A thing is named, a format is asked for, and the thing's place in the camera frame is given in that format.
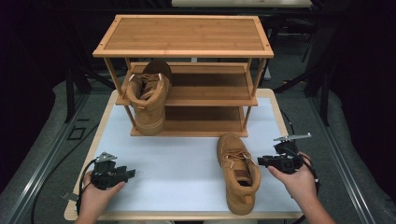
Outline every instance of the shelf top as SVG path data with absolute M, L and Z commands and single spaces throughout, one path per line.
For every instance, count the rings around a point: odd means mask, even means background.
M 257 16 L 117 15 L 93 57 L 273 58 Z

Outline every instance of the bamboo shelf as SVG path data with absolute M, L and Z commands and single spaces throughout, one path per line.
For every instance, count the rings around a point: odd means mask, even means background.
M 125 95 L 131 74 L 141 74 L 148 63 L 131 63 L 116 105 L 130 105 Z M 168 63 L 174 83 L 165 105 L 257 106 L 245 63 Z
M 134 125 L 125 96 L 129 77 L 141 74 L 147 63 L 130 58 L 236 58 L 245 63 L 168 63 L 173 83 L 165 101 L 161 136 L 248 136 L 251 107 L 267 59 L 274 53 L 255 16 L 117 15 L 93 52 L 105 59 L 119 96 Z M 120 83 L 111 62 L 124 58 L 128 66 Z M 251 80 L 252 59 L 260 59 Z M 131 135 L 140 135 L 135 127 Z

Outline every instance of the human hand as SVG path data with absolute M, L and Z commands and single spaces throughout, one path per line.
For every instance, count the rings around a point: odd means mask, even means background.
M 124 186 L 120 182 L 111 189 L 101 190 L 91 184 L 92 171 L 84 175 L 84 192 L 82 193 L 79 215 L 76 223 L 95 223 L 105 211 L 107 204 Z
M 299 152 L 299 154 L 303 155 L 303 160 L 310 165 L 309 156 L 303 152 Z M 297 203 L 301 200 L 317 197 L 314 177 L 305 164 L 291 175 L 278 171 L 274 166 L 268 166 L 268 170 L 276 179 L 285 185 L 286 190 Z

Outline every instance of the tan boot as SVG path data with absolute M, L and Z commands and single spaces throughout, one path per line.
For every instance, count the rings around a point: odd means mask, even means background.
M 233 133 L 218 141 L 218 162 L 223 170 L 228 208 L 236 215 L 247 215 L 254 207 L 262 175 L 242 140 Z
M 126 96 L 134 108 L 136 129 L 143 135 L 163 130 L 165 100 L 172 85 L 172 71 L 166 62 L 150 62 L 141 75 L 131 75 Z

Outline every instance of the mounted camera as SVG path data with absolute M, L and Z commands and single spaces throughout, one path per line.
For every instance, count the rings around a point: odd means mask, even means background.
M 306 137 L 311 137 L 311 134 L 283 136 L 274 139 L 274 141 L 280 141 L 279 144 L 274 146 L 279 156 L 259 157 L 259 165 L 265 167 L 274 166 L 277 170 L 289 175 L 295 173 L 304 162 L 298 155 L 298 148 L 293 140 Z
M 135 170 L 126 171 L 126 166 L 115 167 L 116 163 L 113 160 L 116 158 L 104 152 L 96 159 L 91 182 L 98 189 L 112 188 L 118 183 L 128 182 L 128 179 L 134 177 Z

